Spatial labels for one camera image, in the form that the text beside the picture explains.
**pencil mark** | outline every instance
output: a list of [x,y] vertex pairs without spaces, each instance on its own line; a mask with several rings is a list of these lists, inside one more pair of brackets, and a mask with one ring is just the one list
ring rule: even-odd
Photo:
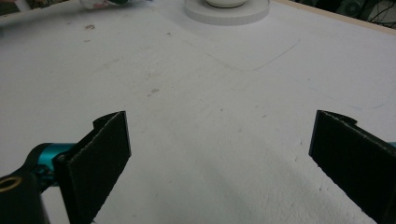
[[300,44],[300,42],[301,42],[301,39],[299,38],[299,39],[297,40],[297,42],[296,42],[294,45],[292,45],[291,47],[289,47],[288,49],[286,49],[285,51],[283,51],[282,53],[280,53],[279,55],[277,55],[275,58],[271,59],[269,62],[265,63],[264,65],[262,65],[262,66],[260,66],[260,67],[258,67],[258,68],[253,69],[253,71],[257,71],[257,70],[259,70],[259,69],[265,67],[266,65],[268,65],[268,64],[270,64],[270,63],[276,61],[277,59],[279,59],[280,57],[282,57],[283,55],[285,55],[287,52],[289,52],[289,51],[291,51],[292,49],[294,49],[297,45]]

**white cup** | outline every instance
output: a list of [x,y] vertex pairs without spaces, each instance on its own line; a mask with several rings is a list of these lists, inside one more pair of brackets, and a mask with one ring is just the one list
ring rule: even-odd
[[240,7],[246,3],[247,0],[206,0],[212,7]]

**scuff mark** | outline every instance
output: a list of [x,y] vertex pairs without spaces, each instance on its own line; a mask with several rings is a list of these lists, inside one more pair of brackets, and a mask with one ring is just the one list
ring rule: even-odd
[[151,93],[148,95],[148,97],[150,97],[152,94],[154,94],[155,92],[158,92],[158,91],[159,91],[158,89],[152,90]]

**white cylinder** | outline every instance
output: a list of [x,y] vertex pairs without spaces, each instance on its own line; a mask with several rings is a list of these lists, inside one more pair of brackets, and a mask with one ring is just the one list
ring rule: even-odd
[[17,5],[20,11],[29,11],[29,4],[25,0],[16,0],[15,5]]

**teal anodized part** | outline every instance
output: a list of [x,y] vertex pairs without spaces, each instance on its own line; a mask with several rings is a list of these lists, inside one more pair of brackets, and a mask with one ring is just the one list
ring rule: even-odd
[[49,169],[53,172],[52,159],[56,157],[59,153],[69,150],[74,145],[74,143],[53,143],[47,146],[46,148],[44,148],[43,152],[41,152],[37,164],[47,165]]

